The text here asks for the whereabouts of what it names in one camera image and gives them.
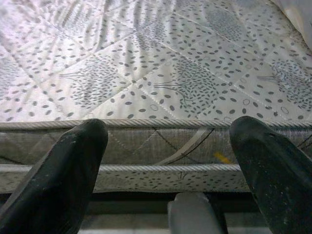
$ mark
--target quilted mattress top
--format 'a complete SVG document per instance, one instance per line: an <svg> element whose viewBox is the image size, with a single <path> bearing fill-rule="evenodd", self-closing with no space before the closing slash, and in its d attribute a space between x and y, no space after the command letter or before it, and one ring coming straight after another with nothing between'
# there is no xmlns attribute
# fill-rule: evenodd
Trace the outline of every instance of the quilted mattress top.
<svg viewBox="0 0 312 234"><path fill-rule="evenodd" d="M0 121L311 119L311 54L268 0L5 0Z"/></svg>

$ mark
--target mattress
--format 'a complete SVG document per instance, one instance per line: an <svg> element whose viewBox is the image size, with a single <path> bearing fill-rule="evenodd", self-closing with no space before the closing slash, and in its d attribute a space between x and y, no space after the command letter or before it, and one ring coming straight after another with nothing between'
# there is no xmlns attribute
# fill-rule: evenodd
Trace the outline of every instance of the mattress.
<svg viewBox="0 0 312 234"><path fill-rule="evenodd" d="M0 193L89 118L97 192L245 192L234 119L312 155L312 52L268 0L5 0L0 107Z"/></svg>

